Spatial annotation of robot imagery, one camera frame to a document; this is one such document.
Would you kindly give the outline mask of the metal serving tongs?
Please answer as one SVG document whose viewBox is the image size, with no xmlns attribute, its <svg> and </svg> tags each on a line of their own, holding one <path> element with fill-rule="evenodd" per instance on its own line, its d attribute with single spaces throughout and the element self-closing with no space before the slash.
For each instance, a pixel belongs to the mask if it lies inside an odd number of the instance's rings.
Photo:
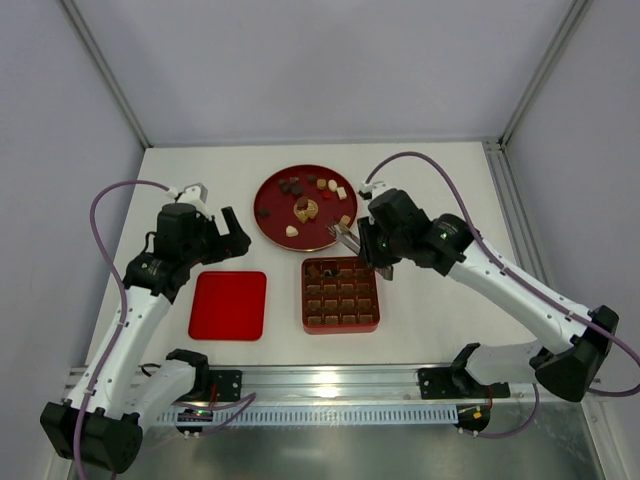
<svg viewBox="0 0 640 480">
<path fill-rule="evenodd" d="M 354 255 L 358 255 L 361 249 L 360 239 L 342 223 L 328 225 L 327 230 L 337 242 L 349 249 Z"/>
</svg>

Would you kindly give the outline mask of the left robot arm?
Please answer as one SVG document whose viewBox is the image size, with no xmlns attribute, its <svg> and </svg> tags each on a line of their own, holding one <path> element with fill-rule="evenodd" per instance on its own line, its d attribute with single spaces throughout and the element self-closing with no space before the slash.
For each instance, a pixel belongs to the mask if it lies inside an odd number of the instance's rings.
<svg viewBox="0 0 640 480">
<path fill-rule="evenodd" d="M 87 466 L 114 475 L 125 472 L 157 417 L 178 400 L 197 399 L 210 388 L 208 358 L 175 349 L 140 387 L 131 383 L 157 327 L 197 265 L 247 254 L 250 237 L 230 207 L 222 210 L 227 233 L 188 203 L 162 207 L 154 246 L 127 266 L 120 304 L 84 376 L 66 398 L 44 407 L 40 423 L 56 453 L 74 463 L 78 478 Z"/>
</svg>

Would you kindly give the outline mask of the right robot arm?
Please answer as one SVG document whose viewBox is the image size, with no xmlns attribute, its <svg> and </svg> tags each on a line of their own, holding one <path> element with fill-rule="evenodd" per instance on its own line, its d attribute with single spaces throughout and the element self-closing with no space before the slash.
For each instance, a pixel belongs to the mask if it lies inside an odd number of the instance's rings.
<svg viewBox="0 0 640 480">
<path fill-rule="evenodd" d="M 367 207 L 358 221 L 359 255 L 369 266 L 391 270 L 410 260 L 479 293 L 535 337 L 498 347 L 471 343 L 453 367 L 480 385 L 536 383 L 563 400 L 583 399 L 610 352 L 616 312 L 563 297 L 483 243 L 465 220 L 429 219 L 403 190 L 377 182 L 359 195 Z"/>
</svg>

